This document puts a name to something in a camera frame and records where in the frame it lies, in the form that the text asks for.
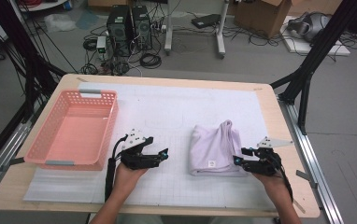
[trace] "basket handle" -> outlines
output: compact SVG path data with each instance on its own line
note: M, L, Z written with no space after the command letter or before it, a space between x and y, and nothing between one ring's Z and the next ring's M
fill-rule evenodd
M85 90L85 89L80 89L79 93L87 93L87 94L101 94L102 91L100 90Z
M79 93L81 94L81 97L84 98L101 98L102 97L102 91L100 90L79 90Z
M73 161L45 161L46 165L62 165L62 166L73 166Z

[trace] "white grid paper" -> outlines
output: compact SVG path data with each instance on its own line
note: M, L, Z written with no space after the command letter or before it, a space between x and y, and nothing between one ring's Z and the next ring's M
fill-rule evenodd
M169 159L140 178L126 204L273 208L262 184L251 175L189 173L189 145L196 124L218 128L230 119L240 132L242 147L256 147L267 136L254 92L105 83L82 83L79 87L118 93L120 111L108 155L118 139L132 128L154 137L154 142L144 147L144 154L169 148ZM69 172L37 168L24 200L102 203L105 177L106 169Z

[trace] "white towel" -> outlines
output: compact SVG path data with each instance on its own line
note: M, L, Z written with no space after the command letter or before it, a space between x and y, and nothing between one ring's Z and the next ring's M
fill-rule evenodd
M248 173L234 165L233 155L242 157L240 136L226 120L218 129L196 125L190 148L192 175L246 176Z

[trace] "pink plastic basket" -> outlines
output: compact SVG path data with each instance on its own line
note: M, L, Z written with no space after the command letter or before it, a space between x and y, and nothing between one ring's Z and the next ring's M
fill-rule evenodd
M117 114L115 91L61 91L24 160L45 169L102 170Z

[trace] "person's arm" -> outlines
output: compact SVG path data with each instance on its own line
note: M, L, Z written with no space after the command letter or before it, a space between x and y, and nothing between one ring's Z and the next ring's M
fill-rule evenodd
M278 210L281 224L301 223L283 179L278 176L253 175L264 184L266 194Z
M120 164L116 170L114 188L105 204L92 219L92 224L112 224L126 199L132 193L137 180L147 172L144 170L131 170Z

